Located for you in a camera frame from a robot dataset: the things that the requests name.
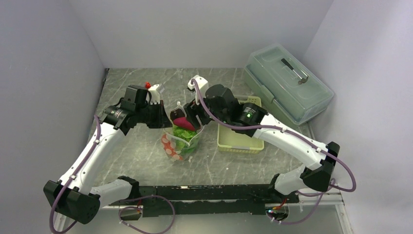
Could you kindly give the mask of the dark purple mangosteen toy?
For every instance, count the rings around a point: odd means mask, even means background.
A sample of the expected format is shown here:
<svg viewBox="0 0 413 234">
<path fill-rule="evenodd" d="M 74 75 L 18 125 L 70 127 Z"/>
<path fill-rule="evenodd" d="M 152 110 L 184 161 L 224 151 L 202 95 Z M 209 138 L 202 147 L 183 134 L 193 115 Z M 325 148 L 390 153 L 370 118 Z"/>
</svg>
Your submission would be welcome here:
<svg viewBox="0 0 413 234">
<path fill-rule="evenodd" d="M 175 109 L 170 112 L 169 117 L 174 121 L 177 118 L 185 117 L 185 113 L 182 109 Z"/>
</svg>

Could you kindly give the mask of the purple eggplant toy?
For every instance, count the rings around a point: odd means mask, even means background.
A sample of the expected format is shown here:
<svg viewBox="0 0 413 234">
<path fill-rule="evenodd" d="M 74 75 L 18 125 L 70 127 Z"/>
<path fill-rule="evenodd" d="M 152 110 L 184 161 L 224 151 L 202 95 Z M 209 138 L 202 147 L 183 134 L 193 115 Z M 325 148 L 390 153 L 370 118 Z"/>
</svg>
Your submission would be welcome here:
<svg viewBox="0 0 413 234">
<path fill-rule="evenodd" d="M 196 131 L 194 126 L 185 117 L 179 117 L 174 119 L 173 124 L 189 131 Z"/>
</svg>

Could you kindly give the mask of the green cabbage toy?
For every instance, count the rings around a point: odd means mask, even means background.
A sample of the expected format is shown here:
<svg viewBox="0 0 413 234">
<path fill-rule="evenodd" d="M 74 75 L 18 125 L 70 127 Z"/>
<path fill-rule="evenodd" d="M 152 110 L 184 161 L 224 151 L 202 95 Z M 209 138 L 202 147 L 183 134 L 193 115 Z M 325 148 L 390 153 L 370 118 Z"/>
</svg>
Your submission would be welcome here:
<svg viewBox="0 0 413 234">
<path fill-rule="evenodd" d="M 199 142 L 197 131 L 189 131 L 174 125 L 172 132 L 175 137 L 185 143 L 185 146 L 181 150 L 182 155 L 190 154 L 197 148 Z"/>
</svg>

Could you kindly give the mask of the clear dotted zip bag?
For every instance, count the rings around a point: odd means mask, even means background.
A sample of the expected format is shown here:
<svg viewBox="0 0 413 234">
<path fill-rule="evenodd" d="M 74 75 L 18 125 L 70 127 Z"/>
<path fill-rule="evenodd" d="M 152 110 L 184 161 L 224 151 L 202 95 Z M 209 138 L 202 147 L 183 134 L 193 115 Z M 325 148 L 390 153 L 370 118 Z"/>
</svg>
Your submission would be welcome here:
<svg viewBox="0 0 413 234">
<path fill-rule="evenodd" d="M 199 130 L 188 130 L 173 124 L 163 129 L 161 144 L 171 161 L 191 160 L 191 154 L 197 149 L 204 126 Z"/>
</svg>

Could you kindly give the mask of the pale green plastic basket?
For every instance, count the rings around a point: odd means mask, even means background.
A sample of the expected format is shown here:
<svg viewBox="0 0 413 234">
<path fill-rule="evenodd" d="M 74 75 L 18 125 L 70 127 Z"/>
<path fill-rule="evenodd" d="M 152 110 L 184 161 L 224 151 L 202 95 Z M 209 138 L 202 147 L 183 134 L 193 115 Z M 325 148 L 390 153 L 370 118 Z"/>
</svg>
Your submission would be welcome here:
<svg viewBox="0 0 413 234">
<path fill-rule="evenodd" d="M 257 154 L 264 149 L 264 141 L 236 133 L 219 124 L 217 146 L 218 150 L 222 152 Z"/>
</svg>

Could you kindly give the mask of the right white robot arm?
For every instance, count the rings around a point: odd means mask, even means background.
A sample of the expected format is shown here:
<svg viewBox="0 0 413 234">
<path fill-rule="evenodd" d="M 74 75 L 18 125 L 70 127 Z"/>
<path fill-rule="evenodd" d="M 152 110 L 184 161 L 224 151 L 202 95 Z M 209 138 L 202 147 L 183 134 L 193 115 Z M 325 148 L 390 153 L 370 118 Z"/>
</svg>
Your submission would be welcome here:
<svg viewBox="0 0 413 234">
<path fill-rule="evenodd" d="M 281 202 L 290 193 L 304 188 L 325 193 L 334 186 L 332 172 L 339 145 L 306 137 L 256 104 L 240 104 L 232 91 L 220 84 L 209 87 L 208 83 L 200 84 L 193 78 L 187 87 L 195 93 L 195 98 L 184 110 L 196 129 L 213 120 L 239 134 L 274 145 L 302 163 L 297 169 L 273 177 L 268 189 L 272 201 Z"/>
</svg>

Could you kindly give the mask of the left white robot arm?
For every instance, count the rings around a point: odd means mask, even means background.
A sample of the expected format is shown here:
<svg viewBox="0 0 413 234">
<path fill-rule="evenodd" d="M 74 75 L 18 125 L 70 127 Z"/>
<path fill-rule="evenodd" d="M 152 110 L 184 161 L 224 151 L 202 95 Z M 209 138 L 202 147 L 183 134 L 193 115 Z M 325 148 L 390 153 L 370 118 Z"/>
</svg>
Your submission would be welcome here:
<svg viewBox="0 0 413 234">
<path fill-rule="evenodd" d="M 103 186 L 93 183 L 114 147 L 137 124 L 150 129 L 172 126 L 161 100 L 163 91 L 161 84 L 129 85 L 118 103 L 102 112 L 93 137 L 75 163 L 58 181 L 49 180 L 43 188 L 53 213 L 87 224 L 106 205 L 119 200 L 132 205 L 139 200 L 139 183 L 127 176 Z"/>
</svg>

